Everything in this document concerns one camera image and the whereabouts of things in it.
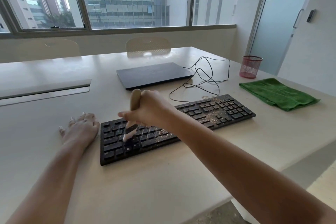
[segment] ctrl key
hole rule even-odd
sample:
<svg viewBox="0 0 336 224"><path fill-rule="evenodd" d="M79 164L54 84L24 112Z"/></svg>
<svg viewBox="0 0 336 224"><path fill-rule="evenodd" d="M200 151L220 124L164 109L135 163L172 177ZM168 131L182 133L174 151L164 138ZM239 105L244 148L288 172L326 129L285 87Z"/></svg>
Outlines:
<svg viewBox="0 0 336 224"><path fill-rule="evenodd" d="M104 159L113 158L114 157L114 151L109 151L104 153Z"/></svg>

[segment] table surface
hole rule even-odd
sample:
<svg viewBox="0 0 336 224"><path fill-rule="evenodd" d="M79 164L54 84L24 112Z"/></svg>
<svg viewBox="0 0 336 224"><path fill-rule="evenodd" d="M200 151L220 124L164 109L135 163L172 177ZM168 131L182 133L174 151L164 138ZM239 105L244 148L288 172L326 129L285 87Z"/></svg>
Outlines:
<svg viewBox="0 0 336 224"><path fill-rule="evenodd" d="M99 122L114 120L129 108L130 92L116 70L175 62L192 66L199 57L219 58L196 48L174 48L169 54L133 57L126 53L0 64L0 89L92 79L90 92L0 107L0 220L4 222L61 146L58 126L71 116L93 112ZM210 72L205 60L199 67ZM215 80L227 77L228 61L211 61ZM301 160L334 141L336 98L279 79L321 101L284 112L268 106L239 87L240 64L231 61L230 77L219 83L257 116L215 132L276 170ZM256 79L273 77L262 71ZM181 81L148 87L166 99ZM215 85L204 88L218 93ZM196 101L212 97L203 90L179 89L172 97ZM178 102L169 100L173 105ZM101 167L99 140L80 163L65 223L183 223L232 197L182 142Z"/></svg>

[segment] laptop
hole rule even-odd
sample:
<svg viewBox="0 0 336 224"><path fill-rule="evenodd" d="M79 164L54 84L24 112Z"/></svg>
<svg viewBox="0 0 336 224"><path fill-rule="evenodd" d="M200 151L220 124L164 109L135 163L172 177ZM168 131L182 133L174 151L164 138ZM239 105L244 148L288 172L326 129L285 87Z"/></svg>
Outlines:
<svg viewBox="0 0 336 224"><path fill-rule="evenodd" d="M191 78L194 72L173 62L117 70L118 77L126 90L143 88L163 82Z"/></svg>

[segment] green towel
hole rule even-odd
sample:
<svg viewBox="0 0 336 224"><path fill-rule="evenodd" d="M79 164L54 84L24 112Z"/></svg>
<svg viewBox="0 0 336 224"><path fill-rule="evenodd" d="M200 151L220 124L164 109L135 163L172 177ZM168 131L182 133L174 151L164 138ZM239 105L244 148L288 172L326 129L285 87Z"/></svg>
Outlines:
<svg viewBox="0 0 336 224"><path fill-rule="evenodd" d="M283 85L275 78L239 85L265 103L275 105L284 111L291 111L320 101L304 92Z"/></svg>

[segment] white chair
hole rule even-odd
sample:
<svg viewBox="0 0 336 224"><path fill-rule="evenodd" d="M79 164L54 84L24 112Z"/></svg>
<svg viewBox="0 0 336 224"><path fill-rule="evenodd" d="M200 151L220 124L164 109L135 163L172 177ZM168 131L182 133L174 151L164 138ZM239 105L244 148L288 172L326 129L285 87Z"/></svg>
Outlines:
<svg viewBox="0 0 336 224"><path fill-rule="evenodd" d="M16 48L17 61L81 56L76 42L62 38L27 39Z"/></svg>
<svg viewBox="0 0 336 224"><path fill-rule="evenodd" d="M163 37L145 36L137 37L127 41L127 56L140 57L150 51L152 55L164 55L171 51L170 42Z"/></svg>

